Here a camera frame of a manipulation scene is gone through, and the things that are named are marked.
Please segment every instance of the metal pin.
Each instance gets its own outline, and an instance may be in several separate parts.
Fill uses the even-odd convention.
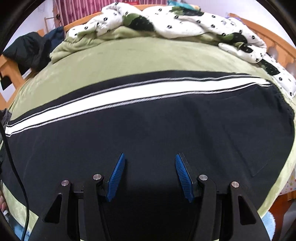
[[[102,175],[101,174],[95,174],[93,175],[93,179],[94,180],[100,180],[102,178]]]
[[[202,180],[202,181],[206,181],[207,180],[207,175],[201,174],[199,176],[199,179]]]
[[[232,182],[231,186],[233,186],[234,188],[238,188],[239,187],[239,183],[238,182]]]
[[[62,186],[67,186],[68,184],[69,184],[68,180],[63,180],[61,183]]]

